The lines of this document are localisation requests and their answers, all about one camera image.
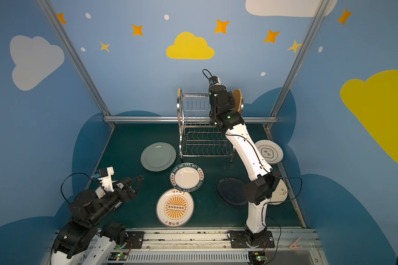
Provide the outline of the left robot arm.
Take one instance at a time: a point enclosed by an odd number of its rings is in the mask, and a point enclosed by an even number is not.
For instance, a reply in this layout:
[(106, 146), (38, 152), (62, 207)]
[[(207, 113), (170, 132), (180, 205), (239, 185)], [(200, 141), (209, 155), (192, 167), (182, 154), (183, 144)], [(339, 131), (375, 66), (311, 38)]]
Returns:
[(77, 265), (83, 257), (86, 265), (100, 265), (112, 249), (127, 242), (126, 226), (109, 222), (101, 230), (100, 222), (123, 203), (138, 195), (143, 176), (111, 183), (111, 190), (99, 197), (93, 190), (80, 192), (69, 210), (72, 216), (60, 230), (50, 253), (51, 265)]

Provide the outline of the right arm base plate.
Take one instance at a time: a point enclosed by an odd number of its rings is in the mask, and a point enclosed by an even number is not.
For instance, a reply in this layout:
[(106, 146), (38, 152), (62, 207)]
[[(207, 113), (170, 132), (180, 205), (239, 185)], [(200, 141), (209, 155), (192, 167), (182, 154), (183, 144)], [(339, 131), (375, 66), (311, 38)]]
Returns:
[(232, 248), (275, 248), (273, 234), (267, 230), (257, 234), (244, 230), (229, 230), (227, 236)]

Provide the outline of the grey-green plain plate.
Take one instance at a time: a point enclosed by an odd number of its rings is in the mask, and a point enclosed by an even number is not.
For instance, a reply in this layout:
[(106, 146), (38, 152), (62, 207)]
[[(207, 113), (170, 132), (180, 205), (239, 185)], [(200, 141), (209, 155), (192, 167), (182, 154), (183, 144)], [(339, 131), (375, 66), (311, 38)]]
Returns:
[(146, 147), (140, 157), (142, 166), (151, 172), (164, 171), (175, 162), (174, 147), (166, 142), (156, 142)]

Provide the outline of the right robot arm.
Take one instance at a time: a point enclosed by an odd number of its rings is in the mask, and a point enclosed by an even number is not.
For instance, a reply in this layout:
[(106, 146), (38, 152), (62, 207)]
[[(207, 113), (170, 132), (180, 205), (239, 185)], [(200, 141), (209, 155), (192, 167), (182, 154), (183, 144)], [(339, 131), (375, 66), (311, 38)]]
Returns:
[(245, 223), (245, 240), (250, 247), (257, 247), (267, 228), (264, 214), (270, 204), (278, 180), (272, 167), (259, 153), (241, 114), (234, 110), (236, 101), (224, 85), (209, 87), (211, 105), (210, 119), (237, 150), (250, 182), (243, 186), (243, 195), (248, 201), (248, 217)]

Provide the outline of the orange woven round plate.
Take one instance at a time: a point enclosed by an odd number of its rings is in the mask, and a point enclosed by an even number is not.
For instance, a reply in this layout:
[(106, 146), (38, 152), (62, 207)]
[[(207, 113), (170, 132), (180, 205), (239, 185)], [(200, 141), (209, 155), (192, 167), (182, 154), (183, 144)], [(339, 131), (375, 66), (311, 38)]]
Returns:
[(243, 97), (242, 97), (242, 92), (240, 89), (235, 89), (232, 92), (232, 95), (234, 97), (235, 100), (235, 107), (234, 110), (236, 110), (237, 112), (241, 112), (242, 109), (242, 105), (243, 105)]

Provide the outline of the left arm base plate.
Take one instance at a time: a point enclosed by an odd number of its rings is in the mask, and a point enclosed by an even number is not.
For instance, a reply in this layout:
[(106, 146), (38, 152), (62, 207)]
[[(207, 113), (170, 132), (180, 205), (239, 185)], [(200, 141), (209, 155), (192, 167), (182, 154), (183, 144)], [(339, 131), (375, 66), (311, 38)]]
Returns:
[(143, 231), (126, 231), (126, 242), (121, 249), (141, 249), (143, 245), (145, 232)]

